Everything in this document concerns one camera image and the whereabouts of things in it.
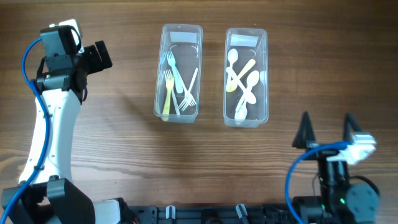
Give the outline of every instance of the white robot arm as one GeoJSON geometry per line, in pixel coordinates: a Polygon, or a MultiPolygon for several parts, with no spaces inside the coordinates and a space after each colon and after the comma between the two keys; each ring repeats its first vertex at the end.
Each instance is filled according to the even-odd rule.
{"type": "MultiPolygon", "coordinates": [[[[80,111],[80,101],[73,91],[43,91],[42,99],[50,115],[50,138],[43,166],[31,184],[49,181],[51,177],[66,178],[72,182],[70,156],[75,121],[80,111]]],[[[26,181],[33,173],[42,152],[45,136],[44,112],[36,99],[36,124],[32,146],[19,183],[26,181]]]]}

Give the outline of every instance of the light blue fork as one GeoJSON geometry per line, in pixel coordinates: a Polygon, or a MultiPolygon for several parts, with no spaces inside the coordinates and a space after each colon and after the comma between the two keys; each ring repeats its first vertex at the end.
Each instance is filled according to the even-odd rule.
{"type": "Polygon", "coordinates": [[[181,94],[183,92],[182,78],[177,71],[177,68],[175,66],[175,58],[171,51],[167,52],[167,63],[169,63],[170,67],[172,67],[173,75],[175,77],[174,78],[175,90],[177,91],[177,93],[181,94]]]}

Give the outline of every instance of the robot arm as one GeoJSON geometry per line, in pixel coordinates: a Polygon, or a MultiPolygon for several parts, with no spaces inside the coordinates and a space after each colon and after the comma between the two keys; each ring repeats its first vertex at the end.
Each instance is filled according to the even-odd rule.
{"type": "MultiPolygon", "coordinates": [[[[42,170],[31,184],[44,183],[49,181],[50,178],[66,178],[72,182],[70,156],[73,128],[80,111],[79,99],[73,91],[62,91],[61,89],[43,91],[41,97],[50,115],[50,141],[42,170]]],[[[25,169],[19,177],[19,183],[30,177],[39,160],[44,143],[44,113],[37,99],[36,114],[32,146],[25,169]]]]}
{"type": "MultiPolygon", "coordinates": [[[[318,163],[321,197],[293,199],[304,221],[342,224],[376,222],[379,190],[365,177],[361,179],[367,185],[351,184],[353,177],[348,173],[348,164],[355,165],[367,158],[375,151],[376,141],[371,134],[362,132],[350,114],[346,115],[343,132],[343,140],[350,142],[345,149],[320,151],[306,159],[318,163]]],[[[307,112],[303,114],[293,147],[307,150],[318,147],[307,112]]]]}

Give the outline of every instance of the black clamp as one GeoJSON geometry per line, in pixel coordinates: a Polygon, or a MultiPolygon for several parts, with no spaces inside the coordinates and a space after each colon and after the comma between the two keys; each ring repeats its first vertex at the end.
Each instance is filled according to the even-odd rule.
{"type": "Polygon", "coordinates": [[[45,112],[44,115],[43,115],[43,119],[44,119],[45,117],[51,118],[51,117],[52,117],[52,114],[50,114],[50,113],[47,112],[47,110],[46,110],[46,112],[45,112]]]}
{"type": "Polygon", "coordinates": [[[33,166],[33,169],[42,171],[42,170],[44,170],[44,166],[42,166],[42,167],[33,166]]]}

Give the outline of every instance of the clear plastic container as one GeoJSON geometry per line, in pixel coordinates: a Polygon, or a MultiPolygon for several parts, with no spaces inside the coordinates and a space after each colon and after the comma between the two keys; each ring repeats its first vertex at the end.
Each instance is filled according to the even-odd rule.
{"type": "Polygon", "coordinates": [[[185,24],[166,24],[163,26],[154,113],[164,121],[193,123],[198,115],[202,39],[203,30],[200,26],[185,24]],[[173,64],[170,53],[174,56],[175,68],[170,65],[170,63],[173,64]],[[170,72],[175,79],[172,88],[174,94],[172,91],[171,93],[167,91],[164,71],[170,72]],[[188,97],[187,102],[191,101],[193,105],[187,105],[184,110],[183,106],[176,109],[176,105],[180,106],[183,103],[186,93],[192,94],[192,100],[188,97]]]}
{"type": "Polygon", "coordinates": [[[224,68],[224,122],[228,126],[255,128],[259,124],[268,120],[268,46],[267,32],[262,29],[248,28],[230,28],[226,32],[225,40],[225,68],[224,68]],[[233,63],[234,75],[228,80],[228,71],[230,71],[228,53],[231,49],[235,49],[238,53],[237,61],[233,63]],[[241,84],[231,91],[227,87],[227,82],[231,83],[237,78],[239,73],[250,60],[254,59],[255,64],[239,79],[241,84]],[[250,83],[258,82],[252,87],[251,93],[256,97],[254,104],[246,103],[245,109],[242,102],[245,101],[246,95],[243,97],[243,89],[248,87],[248,77],[253,71],[258,71],[259,76],[251,75],[250,83]]]}

